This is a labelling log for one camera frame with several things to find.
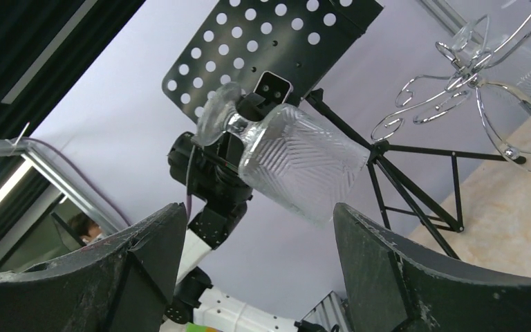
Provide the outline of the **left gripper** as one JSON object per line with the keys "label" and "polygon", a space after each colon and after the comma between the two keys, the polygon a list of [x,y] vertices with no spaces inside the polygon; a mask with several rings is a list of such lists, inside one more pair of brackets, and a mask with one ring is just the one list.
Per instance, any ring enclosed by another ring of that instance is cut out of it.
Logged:
{"label": "left gripper", "polygon": [[[246,119],[258,122],[265,118],[274,104],[257,93],[249,93],[237,102],[239,113]],[[230,133],[224,133],[214,144],[204,147],[206,158],[214,162],[222,173],[238,176],[238,166],[243,154],[243,143]]]}

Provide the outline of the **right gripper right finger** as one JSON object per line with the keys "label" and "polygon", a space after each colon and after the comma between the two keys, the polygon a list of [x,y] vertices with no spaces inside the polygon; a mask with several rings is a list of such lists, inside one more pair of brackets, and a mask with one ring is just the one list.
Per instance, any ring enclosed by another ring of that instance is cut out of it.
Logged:
{"label": "right gripper right finger", "polygon": [[333,224],[354,331],[531,331],[531,277],[447,257],[345,203]]}

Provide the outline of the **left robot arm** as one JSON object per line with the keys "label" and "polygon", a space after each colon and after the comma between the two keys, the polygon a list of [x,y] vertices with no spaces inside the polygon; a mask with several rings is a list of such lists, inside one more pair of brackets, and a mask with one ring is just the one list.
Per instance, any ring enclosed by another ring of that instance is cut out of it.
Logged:
{"label": "left robot arm", "polygon": [[174,299],[164,313],[165,331],[309,331],[309,322],[265,312],[216,287],[199,266],[231,235],[248,209],[252,189],[218,148],[203,149],[189,131],[177,137],[168,156],[171,177],[186,188],[189,223]]}

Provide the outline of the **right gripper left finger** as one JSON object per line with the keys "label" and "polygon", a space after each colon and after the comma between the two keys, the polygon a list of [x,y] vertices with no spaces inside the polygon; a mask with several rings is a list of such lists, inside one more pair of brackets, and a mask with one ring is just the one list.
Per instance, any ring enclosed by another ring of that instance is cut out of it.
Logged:
{"label": "right gripper left finger", "polygon": [[158,331],[186,229],[185,206],[172,203],[94,244],[0,273],[0,331]]}

